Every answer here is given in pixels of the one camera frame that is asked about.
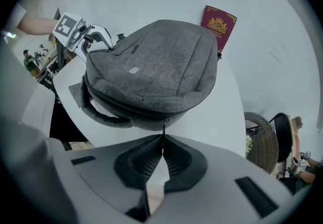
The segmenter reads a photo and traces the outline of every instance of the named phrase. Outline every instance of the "gray backpack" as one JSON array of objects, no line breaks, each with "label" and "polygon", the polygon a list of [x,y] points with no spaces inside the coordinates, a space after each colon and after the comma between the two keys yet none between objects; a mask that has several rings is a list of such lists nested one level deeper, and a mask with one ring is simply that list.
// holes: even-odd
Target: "gray backpack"
[{"label": "gray backpack", "polygon": [[[158,20],[121,40],[113,50],[88,53],[80,105],[107,126],[159,131],[210,94],[217,65],[212,32],[186,22]],[[99,113],[91,97],[117,117]]]}]

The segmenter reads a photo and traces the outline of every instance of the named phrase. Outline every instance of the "backpack handle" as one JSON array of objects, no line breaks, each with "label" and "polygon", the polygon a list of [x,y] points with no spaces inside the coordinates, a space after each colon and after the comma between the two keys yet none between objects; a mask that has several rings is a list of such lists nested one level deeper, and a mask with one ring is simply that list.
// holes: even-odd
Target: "backpack handle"
[{"label": "backpack handle", "polygon": [[116,127],[116,128],[130,128],[133,127],[132,122],[127,118],[108,117],[107,115],[98,112],[90,102],[89,92],[85,83],[84,76],[82,77],[80,85],[81,103],[82,110],[93,120],[100,124]]}]

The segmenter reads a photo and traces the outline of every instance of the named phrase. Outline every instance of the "robotic arm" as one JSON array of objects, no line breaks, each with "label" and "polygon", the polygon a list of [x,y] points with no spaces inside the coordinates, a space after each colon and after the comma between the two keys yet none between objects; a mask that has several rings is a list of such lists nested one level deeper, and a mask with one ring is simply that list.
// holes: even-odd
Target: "robotic arm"
[{"label": "robotic arm", "polygon": [[76,53],[83,62],[86,62],[87,50],[94,41],[103,41],[113,50],[111,36],[105,28],[85,22],[81,16],[72,13],[65,12],[62,15],[53,34],[64,47]]}]

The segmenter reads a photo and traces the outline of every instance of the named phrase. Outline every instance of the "red passport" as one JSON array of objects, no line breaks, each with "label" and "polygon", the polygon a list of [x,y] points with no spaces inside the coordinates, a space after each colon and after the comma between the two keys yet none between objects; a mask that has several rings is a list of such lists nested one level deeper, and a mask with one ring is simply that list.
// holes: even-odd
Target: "red passport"
[{"label": "red passport", "polygon": [[212,31],[218,42],[218,52],[222,52],[236,24],[237,17],[211,6],[205,6],[201,26]]}]

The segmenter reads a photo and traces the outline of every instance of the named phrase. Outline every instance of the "gold emblem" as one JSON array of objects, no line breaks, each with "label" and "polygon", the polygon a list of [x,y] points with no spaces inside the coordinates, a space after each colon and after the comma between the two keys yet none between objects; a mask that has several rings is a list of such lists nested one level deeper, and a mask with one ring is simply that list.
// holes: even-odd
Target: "gold emblem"
[{"label": "gold emblem", "polygon": [[218,11],[218,9],[208,6],[207,7],[207,12],[209,12],[209,11],[215,11],[216,12],[216,11]]},{"label": "gold emblem", "polygon": [[215,20],[214,18],[212,18],[211,20],[208,21],[207,26],[223,34],[225,34],[227,30],[227,24],[226,23],[223,24],[223,19],[221,18],[216,18]]},{"label": "gold emblem", "polygon": [[236,23],[236,21],[237,21],[237,18],[236,17],[234,17],[233,15],[231,15],[229,13],[227,13],[227,15],[228,15],[229,18],[232,19],[233,23]]}]

